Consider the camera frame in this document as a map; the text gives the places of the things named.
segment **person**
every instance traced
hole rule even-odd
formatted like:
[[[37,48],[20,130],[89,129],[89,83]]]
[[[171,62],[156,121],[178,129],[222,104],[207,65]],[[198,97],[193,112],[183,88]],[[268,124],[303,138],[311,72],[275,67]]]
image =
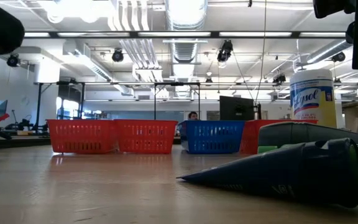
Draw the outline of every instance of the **person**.
[[[192,111],[189,113],[188,119],[196,121],[196,120],[198,120],[198,114],[196,112]]]

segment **red plastic basket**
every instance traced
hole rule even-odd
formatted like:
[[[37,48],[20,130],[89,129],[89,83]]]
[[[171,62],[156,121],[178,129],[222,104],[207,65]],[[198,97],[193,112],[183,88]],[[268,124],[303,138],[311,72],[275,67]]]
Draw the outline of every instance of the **red plastic basket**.
[[[307,122],[317,124],[317,120],[255,120],[246,121],[242,132],[240,153],[254,155],[258,153],[258,135],[259,129],[268,124],[281,122]]]
[[[120,152],[169,154],[177,121],[115,120]]]
[[[48,120],[54,152],[104,154],[117,149],[115,121]]]

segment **lysol wipes container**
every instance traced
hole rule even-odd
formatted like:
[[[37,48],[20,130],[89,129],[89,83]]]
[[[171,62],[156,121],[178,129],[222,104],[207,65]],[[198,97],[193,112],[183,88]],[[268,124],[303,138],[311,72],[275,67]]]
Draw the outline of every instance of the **lysol wipes container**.
[[[336,128],[333,76],[326,69],[295,73],[290,80],[292,119],[316,119]]]

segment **plastic basket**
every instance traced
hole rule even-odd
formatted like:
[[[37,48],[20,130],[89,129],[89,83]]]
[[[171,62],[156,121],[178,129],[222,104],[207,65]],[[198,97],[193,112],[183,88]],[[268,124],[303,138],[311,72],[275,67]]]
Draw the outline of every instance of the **plastic basket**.
[[[268,124],[275,124],[281,122],[307,122],[317,124],[317,120],[254,120],[247,121],[242,133],[240,152],[244,154],[254,155],[258,153],[258,135],[259,129]]]
[[[48,120],[54,152],[104,154],[117,149],[115,121]]]
[[[169,154],[178,121],[117,119],[120,152]]]
[[[191,154],[239,152],[244,121],[184,121],[181,145]]]

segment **wooden table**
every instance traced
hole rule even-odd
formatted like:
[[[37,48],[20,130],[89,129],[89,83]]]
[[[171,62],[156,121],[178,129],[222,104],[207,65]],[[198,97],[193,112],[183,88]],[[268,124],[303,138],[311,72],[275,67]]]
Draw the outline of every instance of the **wooden table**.
[[[238,159],[172,155],[53,155],[0,149],[0,223],[358,223],[358,207],[312,206],[178,182]]]

